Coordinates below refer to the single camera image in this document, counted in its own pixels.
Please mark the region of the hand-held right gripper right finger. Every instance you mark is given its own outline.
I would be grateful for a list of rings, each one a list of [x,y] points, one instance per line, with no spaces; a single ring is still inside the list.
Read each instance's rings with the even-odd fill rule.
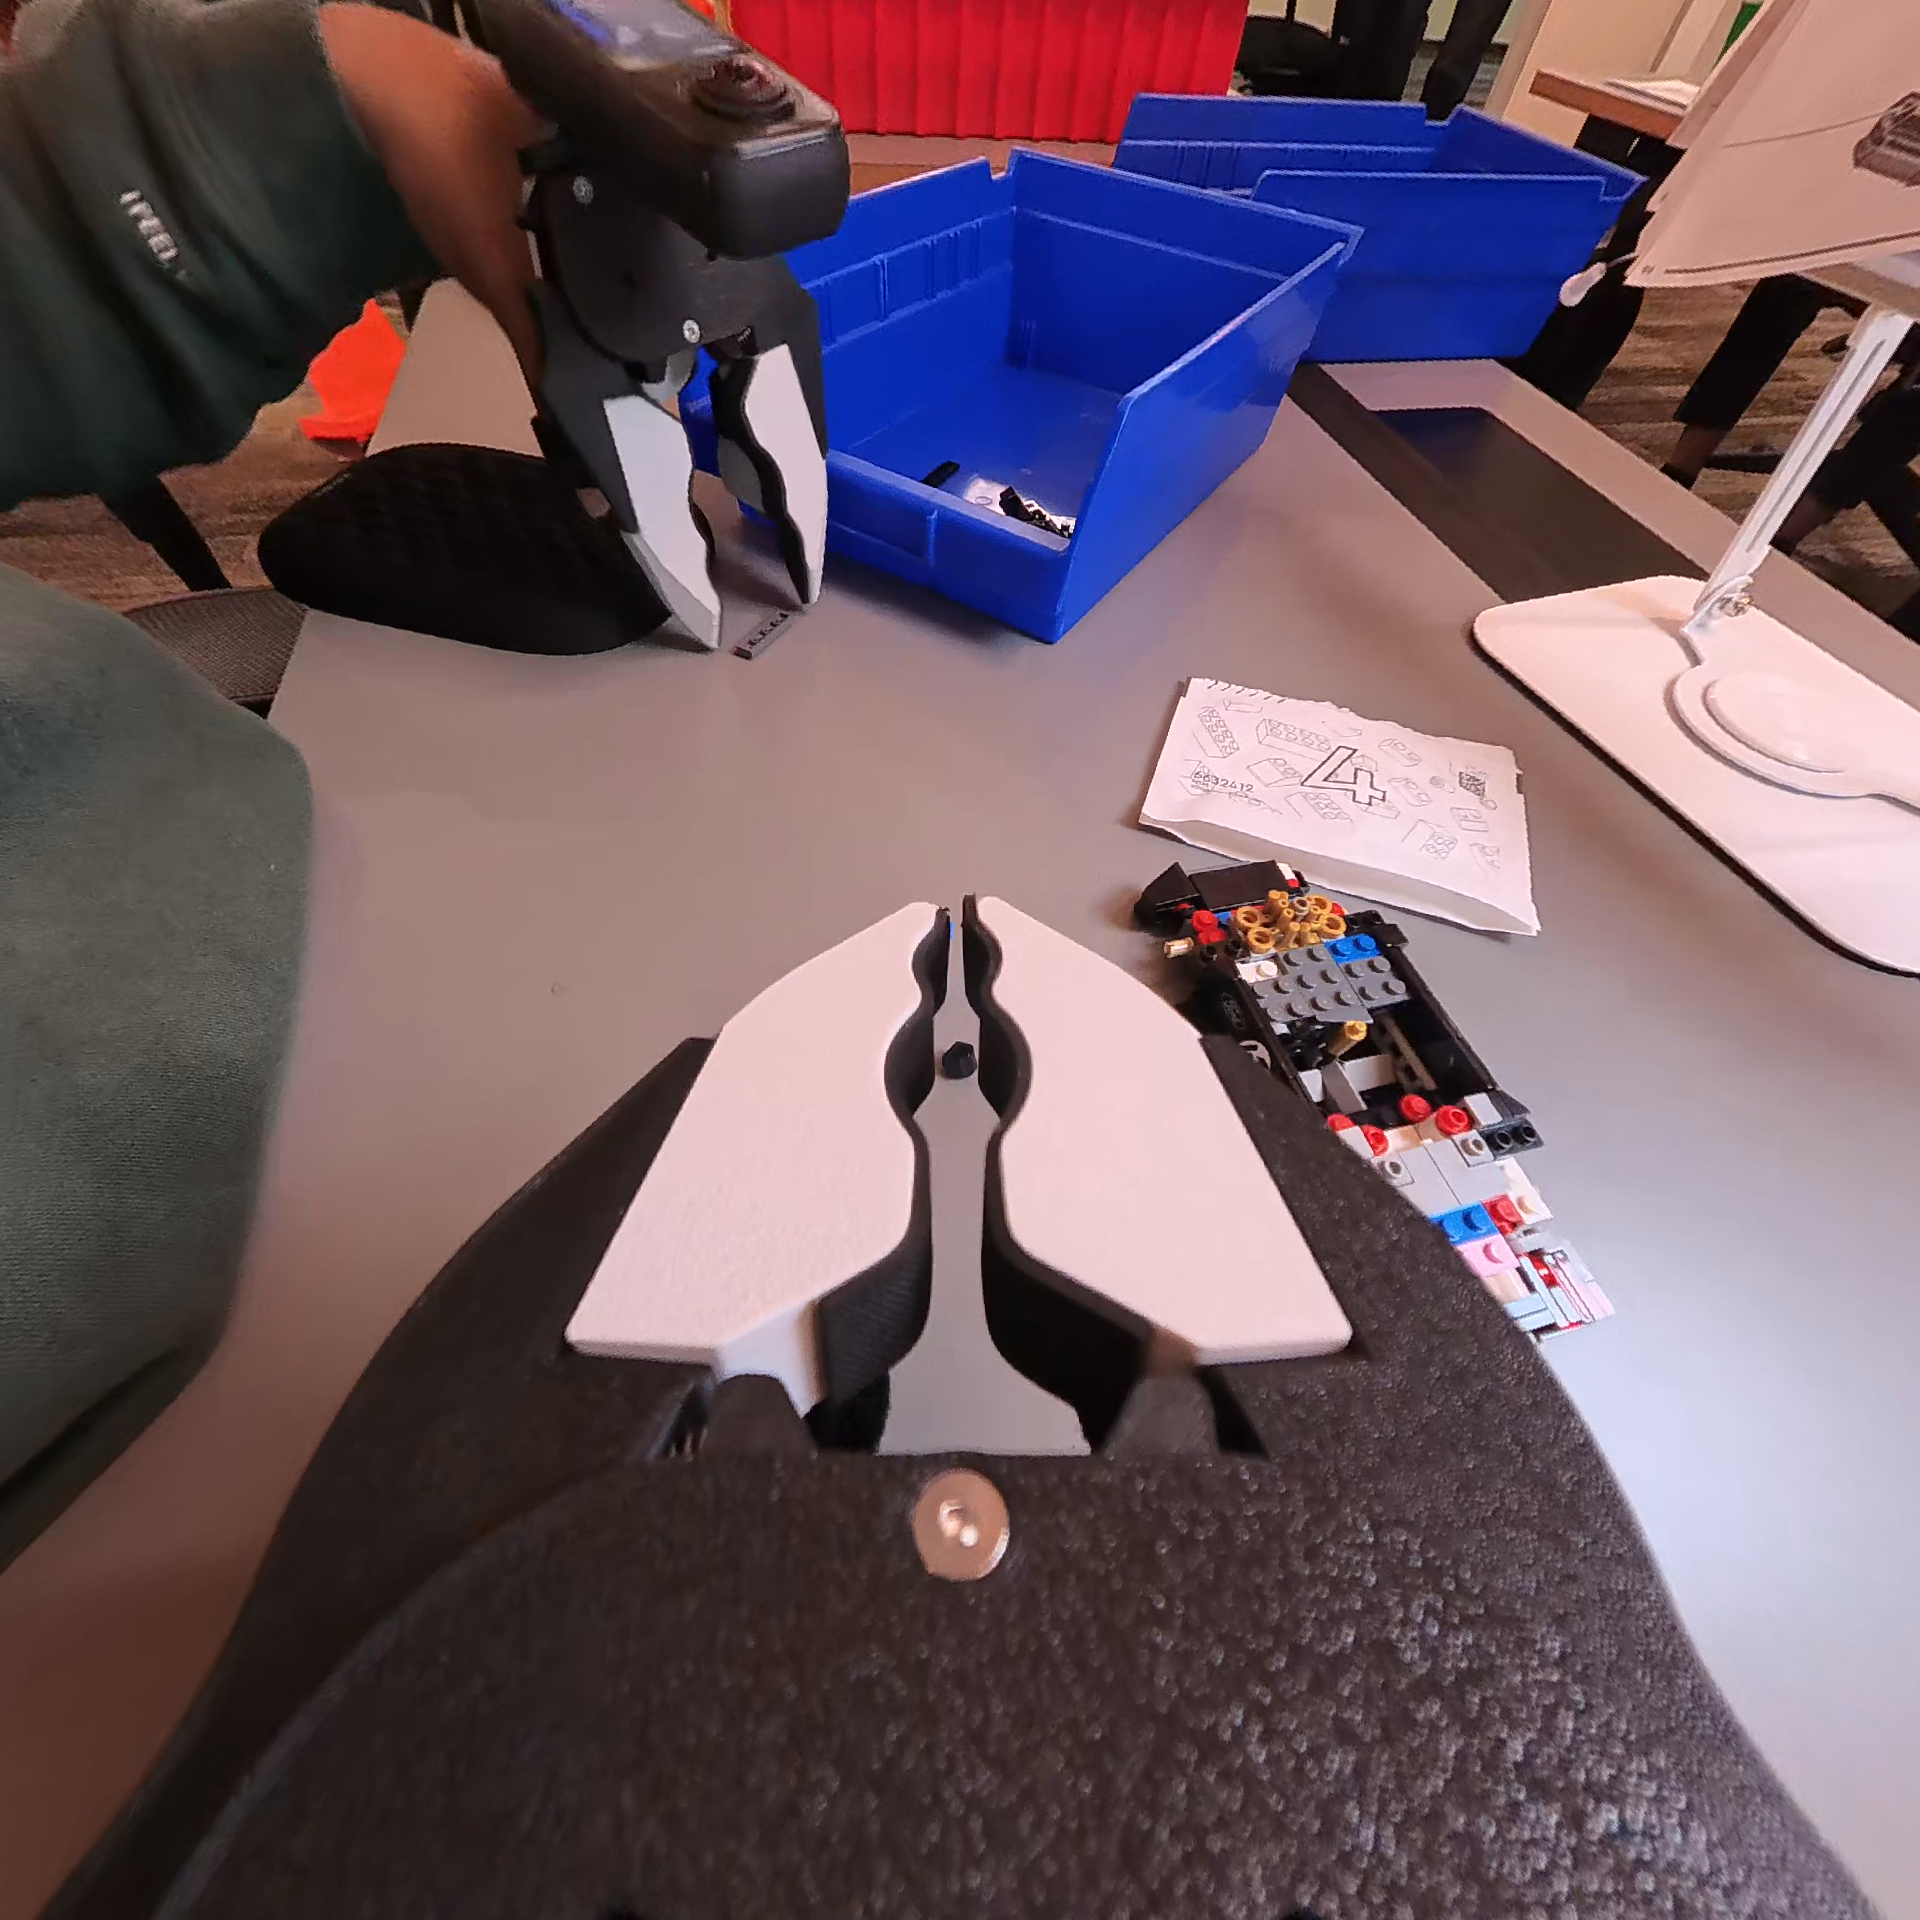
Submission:
[[[991,894],[962,914],[995,1111],[981,1296],[998,1354],[1101,1449],[1141,1381],[1346,1350],[1353,1324],[1200,1035]]]

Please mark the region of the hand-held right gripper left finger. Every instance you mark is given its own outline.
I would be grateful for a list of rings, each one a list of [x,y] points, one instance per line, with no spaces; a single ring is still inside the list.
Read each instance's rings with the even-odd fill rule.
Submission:
[[[564,1328],[593,1359],[830,1385],[821,1315],[911,1242],[922,1139],[890,1052],[939,1006],[948,913],[911,902],[728,1020]]]

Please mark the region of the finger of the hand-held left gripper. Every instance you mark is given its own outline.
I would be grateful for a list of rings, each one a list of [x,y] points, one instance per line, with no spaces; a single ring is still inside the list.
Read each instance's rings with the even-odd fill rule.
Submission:
[[[619,537],[689,649],[714,654],[723,599],[712,535],[693,497],[695,458],[679,415],[693,365],[636,381],[619,365],[548,365],[541,407],[612,509]]]
[[[796,600],[811,608],[822,595],[829,466],[792,347],[721,359],[708,394],[719,473],[769,522]]]

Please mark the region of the pile of lego pieces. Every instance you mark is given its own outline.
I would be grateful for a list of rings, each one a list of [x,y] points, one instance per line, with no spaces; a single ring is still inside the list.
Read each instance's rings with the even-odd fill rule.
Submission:
[[[920,485],[1059,543],[1072,540],[1078,526],[1074,517],[1051,512],[1037,499],[995,476],[964,471],[954,458],[928,468]]]

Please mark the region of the black lego car model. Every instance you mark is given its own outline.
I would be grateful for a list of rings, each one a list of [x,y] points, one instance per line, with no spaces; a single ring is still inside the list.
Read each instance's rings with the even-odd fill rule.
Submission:
[[[1414,967],[1404,931],[1276,863],[1169,867],[1135,923],[1186,983],[1183,1011],[1305,1097],[1501,1302],[1551,1341],[1615,1316],[1527,1158],[1543,1137]]]

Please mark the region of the blue plastic parts bin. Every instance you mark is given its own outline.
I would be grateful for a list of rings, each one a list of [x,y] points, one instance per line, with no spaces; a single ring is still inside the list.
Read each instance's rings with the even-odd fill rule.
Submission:
[[[1059,643],[1265,444],[1361,229],[1019,150],[851,201],[813,297],[829,554]],[[1052,540],[920,485],[1072,517]]]

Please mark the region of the white book stand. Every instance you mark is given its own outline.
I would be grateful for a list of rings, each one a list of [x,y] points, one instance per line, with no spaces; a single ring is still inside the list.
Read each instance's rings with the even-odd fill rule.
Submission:
[[[1473,639],[1815,935],[1915,976],[1916,708],[1753,597],[1775,535],[1918,316],[1916,253],[1833,278],[1864,314],[1712,574],[1494,607]]]

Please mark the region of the lego instruction booklet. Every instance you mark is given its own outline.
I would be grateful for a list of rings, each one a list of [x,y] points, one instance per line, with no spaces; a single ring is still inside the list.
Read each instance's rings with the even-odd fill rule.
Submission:
[[[1626,268],[1717,284],[1916,253],[1918,6],[1763,9],[1682,116]]]

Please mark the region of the person's left forearm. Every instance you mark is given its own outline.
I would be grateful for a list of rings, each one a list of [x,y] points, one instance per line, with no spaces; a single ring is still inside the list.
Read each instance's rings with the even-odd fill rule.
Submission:
[[[302,2],[38,2],[2,72],[2,507],[227,456],[436,267]]]

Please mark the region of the person's left hand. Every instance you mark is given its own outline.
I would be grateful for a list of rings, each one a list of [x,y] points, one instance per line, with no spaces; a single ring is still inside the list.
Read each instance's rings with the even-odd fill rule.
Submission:
[[[318,9],[349,109],[436,264],[500,327],[532,394],[545,341],[520,223],[522,154],[552,126],[503,67],[429,22],[368,4]]]

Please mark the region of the orange traffic cone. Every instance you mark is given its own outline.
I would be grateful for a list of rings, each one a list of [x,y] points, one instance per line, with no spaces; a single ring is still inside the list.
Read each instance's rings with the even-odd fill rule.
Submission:
[[[368,444],[407,359],[407,336],[381,300],[368,300],[306,372],[315,411],[301,432],[315,444]]]

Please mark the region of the red plastic bin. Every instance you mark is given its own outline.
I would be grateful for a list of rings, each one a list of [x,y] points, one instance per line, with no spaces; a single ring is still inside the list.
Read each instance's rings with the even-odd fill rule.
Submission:
[[[1146,95],[1225,95],[1245,2],[731,2],[848,133],[1117,145]]]

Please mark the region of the white numbered paper bag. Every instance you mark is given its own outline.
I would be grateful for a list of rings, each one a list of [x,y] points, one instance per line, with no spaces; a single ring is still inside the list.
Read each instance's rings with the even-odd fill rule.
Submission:
[[[1522,770],[1493,743],[1321,701],[1184,683],[1141,825],[1273,858],[1359,897],[1498,936],[1540,932]]]

